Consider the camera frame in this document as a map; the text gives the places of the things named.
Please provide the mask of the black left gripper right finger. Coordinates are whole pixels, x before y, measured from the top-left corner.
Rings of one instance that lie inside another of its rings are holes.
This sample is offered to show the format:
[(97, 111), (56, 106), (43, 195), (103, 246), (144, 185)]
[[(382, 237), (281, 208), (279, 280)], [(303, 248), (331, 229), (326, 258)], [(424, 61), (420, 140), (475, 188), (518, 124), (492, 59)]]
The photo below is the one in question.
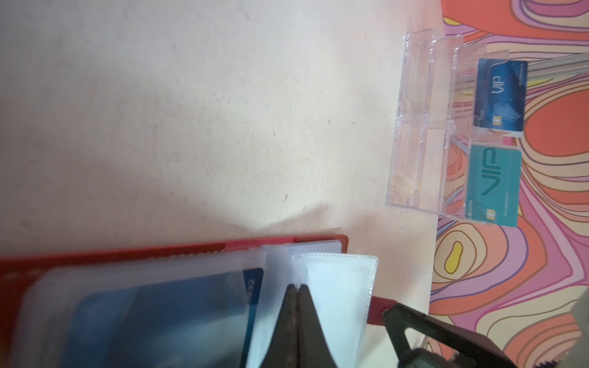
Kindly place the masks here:
[(336, 367), (308, 285), (298, 290), (298, 366)]

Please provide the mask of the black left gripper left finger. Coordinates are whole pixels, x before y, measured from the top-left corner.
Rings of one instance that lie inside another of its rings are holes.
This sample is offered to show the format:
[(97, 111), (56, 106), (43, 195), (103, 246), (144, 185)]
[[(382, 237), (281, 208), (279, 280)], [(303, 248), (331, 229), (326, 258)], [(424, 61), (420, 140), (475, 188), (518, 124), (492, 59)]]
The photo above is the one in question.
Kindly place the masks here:
[(299, 366), (298, 319), (298, 289), (295, 285), (288, 285), (261, 368)]

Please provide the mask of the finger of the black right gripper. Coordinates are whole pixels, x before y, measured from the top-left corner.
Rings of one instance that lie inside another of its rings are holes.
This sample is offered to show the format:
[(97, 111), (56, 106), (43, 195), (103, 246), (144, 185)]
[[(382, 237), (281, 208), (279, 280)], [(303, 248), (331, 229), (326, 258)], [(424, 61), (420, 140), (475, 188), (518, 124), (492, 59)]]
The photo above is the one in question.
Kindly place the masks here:
[[(399, 367), (514, 367), (500, 349), (481, 334), (441, 322), (405, 305), (396, 303), (381, 313)], [(413, 349), (406, 337), (408, 329), (450, 347), (451, 360), (424, 348)]]

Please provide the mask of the blue patterned credit card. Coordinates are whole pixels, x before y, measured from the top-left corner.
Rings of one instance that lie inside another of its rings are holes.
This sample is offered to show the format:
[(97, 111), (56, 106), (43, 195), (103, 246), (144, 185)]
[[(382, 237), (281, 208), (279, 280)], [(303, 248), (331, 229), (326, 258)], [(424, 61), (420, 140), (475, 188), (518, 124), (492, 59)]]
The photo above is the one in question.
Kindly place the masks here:
[(62, 367), (244, 367), (264, 271), (93, 293), (75, 308)]

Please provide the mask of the red leather card holder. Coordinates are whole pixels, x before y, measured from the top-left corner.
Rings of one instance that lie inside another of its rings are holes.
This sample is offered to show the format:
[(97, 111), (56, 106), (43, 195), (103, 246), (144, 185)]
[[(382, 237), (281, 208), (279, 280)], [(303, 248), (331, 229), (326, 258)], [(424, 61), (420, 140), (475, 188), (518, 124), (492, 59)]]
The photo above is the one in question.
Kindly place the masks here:
[(349, 254), (336, 235), (4, 259), (1, 365), (62, 367), (68, 325), (90, 294), (251, 268), (264, 275), (244, 367), (261, 367), (288, 285), (308, 285), (336, 367), (357, 365), (366, 326), (383, 310), (373, 295), (378, 259)]

